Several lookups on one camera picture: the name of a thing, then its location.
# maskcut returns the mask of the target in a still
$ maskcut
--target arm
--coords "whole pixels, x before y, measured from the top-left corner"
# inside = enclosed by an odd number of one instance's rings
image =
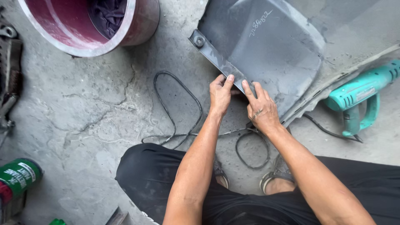
[[[309,206],[322,224],[375,224],[362,204],[339,179],[279,122],[275,102],[260,83],[254,82],[258,99],[247,81],[248,116],[285,159]]]
[[[198,136],[183,157],[168,197],[165,225],[201,224],[204,198],[212,177],[215,147],[231,97],[234,77],[220,75],[210,84],[211,107]]]

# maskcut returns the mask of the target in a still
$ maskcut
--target green bottle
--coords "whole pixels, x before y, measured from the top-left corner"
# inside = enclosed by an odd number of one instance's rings
[[[62,219],[54,219],[49,225],[66,225]]]

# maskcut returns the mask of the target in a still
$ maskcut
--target black pants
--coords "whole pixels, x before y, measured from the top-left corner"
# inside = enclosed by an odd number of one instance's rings
[[[184,155],[185,152],[160,145],[140,144],[129,148],[121,158],[116,180],[154,224],[162,224]],[[377,224],[400,224],[400,167],[318,159],[355,194]],[[242,195],[219,185],[214,176],[202,218],[203,224],[210,225],[320,224],[298,188],[268,196]]]

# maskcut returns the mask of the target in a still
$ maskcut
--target heat gun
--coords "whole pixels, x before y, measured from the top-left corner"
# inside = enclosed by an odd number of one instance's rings
[[[370,127],[379,112],[379,91],[400,76],[400,60],[369,70],[335,89],[324,100],[325,104],[334,111],[343,112],[344,137],[355,136],[358,132]],[[359,104],[367,101],[364,118],[360,121]]]

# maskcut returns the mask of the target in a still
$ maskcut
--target hand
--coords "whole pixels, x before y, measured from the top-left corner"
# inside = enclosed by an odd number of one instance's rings
[[[255,98],[246,80],[242,82],[244,93],[250,104],[247,106],[248,117],[254,126],[268,136],[270,131],[281,127],[278,110],[268,92],[261,87],[259,82],[253,82],[258,98]]]
[[[225,80],[224,75],[219,75],[213,82],[210,84],[210,97],[211,97],[211,106],[210,113],[216,113],[218,116],[224,116],[228,110],[228,106],[230,103],[230,97],[232,94],[236,94],[236,90],[232,90],[233,81],[235,77],[231,74]]]

